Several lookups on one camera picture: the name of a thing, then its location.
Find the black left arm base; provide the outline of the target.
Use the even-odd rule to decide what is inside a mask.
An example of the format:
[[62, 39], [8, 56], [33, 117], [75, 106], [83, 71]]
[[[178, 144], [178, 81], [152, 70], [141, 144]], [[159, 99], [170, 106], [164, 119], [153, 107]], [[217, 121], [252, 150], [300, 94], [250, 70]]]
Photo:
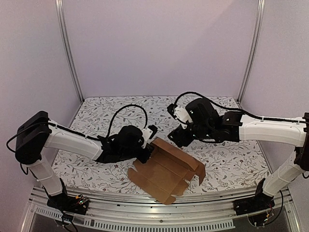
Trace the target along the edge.
[[65, 211], [79, 215], [86, 215], [90, 202], [89, 198], [82, 194], [76, 196], [69, 196], [62, 179], [60, 179], [60, 182], [62, 185], [62, 192], [60, 194], [51, 196], [45, 190], [45, 193], [48, 196], [47, 205], [49, 207], [56, 208], [61, 212]]

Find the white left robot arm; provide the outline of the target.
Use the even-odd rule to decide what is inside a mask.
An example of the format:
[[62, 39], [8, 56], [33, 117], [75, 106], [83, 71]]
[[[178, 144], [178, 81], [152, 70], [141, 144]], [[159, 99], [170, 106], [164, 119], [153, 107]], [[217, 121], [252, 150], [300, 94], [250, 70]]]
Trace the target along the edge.
[[154, 125], [144, 129], [129, 125], [117, 134], [94, 138], [59, 125], [46, 111], [39, 111], [18, 128], [15, 158], [29, 168], [47, 194], [53, 196], [53, 202], [67, 210], [72, 200], [64, 193], [63, 183], [44, 156], [45, 150], [67, 151], [103, 164], [130, 159], [146, 163], [154, 149], [149, 142], [156, 133]]

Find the brown cardboard paper box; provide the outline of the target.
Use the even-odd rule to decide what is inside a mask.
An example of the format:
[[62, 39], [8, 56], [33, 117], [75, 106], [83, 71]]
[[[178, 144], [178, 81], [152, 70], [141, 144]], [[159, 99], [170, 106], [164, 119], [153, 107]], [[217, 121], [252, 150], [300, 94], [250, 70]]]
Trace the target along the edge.
[[144, 192], [169, 205], [183, 195], [195, 175], [198, 184], [202, 184], [206, 176], [202, 162], [161, 138], [157, 137], [151, 145], [154, 151], [147, 162], [135, 160], [134, 167], [127, 171], [129, 180]]

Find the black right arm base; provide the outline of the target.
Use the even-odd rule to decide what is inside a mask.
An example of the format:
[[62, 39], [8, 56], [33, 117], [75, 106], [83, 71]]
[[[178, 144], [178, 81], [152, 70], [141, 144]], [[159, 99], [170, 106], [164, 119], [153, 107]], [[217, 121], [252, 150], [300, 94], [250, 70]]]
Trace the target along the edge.
[[264, 181], [265, 178], [258, 183], [253, 197], [233, 201], [233, 209], [237, 216], [266, 210], [275, 206], [274, 197], [263, 193]]

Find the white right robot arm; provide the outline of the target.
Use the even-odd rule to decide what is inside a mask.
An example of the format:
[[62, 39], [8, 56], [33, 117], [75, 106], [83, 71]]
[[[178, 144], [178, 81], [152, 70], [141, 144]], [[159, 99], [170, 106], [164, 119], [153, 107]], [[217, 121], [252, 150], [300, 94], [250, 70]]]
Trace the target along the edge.
[[199, 140], [205, 143], [258, 141], [263, 151], [273, 151], [276, 155], [289, 148], [286, 160], [259, 182], [249, 203], [254, 211], [261, 210], [282, 188], [309, 170], [308, 113], [296, 118], [274, 118], [229, 111], [210, 121], [201, 118], [181, 124], [168, 138], [178, 147]]

